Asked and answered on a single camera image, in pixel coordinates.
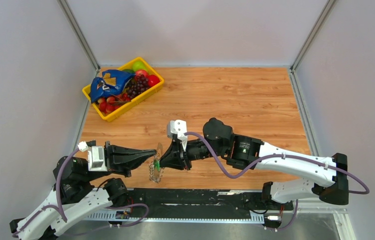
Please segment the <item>large keyring with small rings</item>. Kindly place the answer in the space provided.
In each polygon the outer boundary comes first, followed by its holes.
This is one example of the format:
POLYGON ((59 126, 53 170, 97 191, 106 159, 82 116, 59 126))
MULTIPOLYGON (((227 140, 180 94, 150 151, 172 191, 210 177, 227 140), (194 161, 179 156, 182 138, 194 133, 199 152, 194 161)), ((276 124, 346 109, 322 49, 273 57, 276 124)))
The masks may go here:
POLYGON ((160 165, 160 159, 163 156, 163 145, 161 142, 157 144, 156 154, 153 156, 153 160, 149 165, 149 180, 154 183, 161 181, 164 169, 160 165))

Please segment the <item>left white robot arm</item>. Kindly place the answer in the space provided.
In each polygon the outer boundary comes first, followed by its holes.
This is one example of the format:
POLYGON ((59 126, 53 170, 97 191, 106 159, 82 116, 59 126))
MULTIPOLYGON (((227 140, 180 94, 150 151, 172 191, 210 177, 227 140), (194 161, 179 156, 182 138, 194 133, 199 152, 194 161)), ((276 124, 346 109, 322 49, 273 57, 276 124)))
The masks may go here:
POLYGON ((102 210, 115 210, 116 220, 109 227, 128 220, 137 204, 121 178, 109 178, 98 187, 92 181, 117 174, 126 178, 131 171, 157 155, 155 149, 134 149, 111 145, 97 145, 95 140, 82 141, 68 156, 62 157, 53 175, 55 184, 46 199, 27 217, 13 219, 10 225, 12 237, 18 240, 55 240, 76 223, 102 210))

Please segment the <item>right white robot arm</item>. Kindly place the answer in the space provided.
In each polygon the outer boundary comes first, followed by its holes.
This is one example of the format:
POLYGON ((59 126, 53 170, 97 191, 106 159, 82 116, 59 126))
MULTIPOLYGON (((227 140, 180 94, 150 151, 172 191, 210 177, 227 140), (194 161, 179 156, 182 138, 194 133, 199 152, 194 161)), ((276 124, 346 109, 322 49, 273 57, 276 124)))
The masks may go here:
POLYGON ((172 142, 158 165, 190 170, 193 161, 213 158, 231 179, 248 170, 297 176, 296 180, 263 184, 261 202, 268 209, 307 198, 332 205, 349 204, 348 157, 343 153, 321 157, 286 150, 258 138, 235 134, 231 126, 215 117, 204 124, 202 132, 189 132, 183 120, 170 121, 167 135, 172 142))

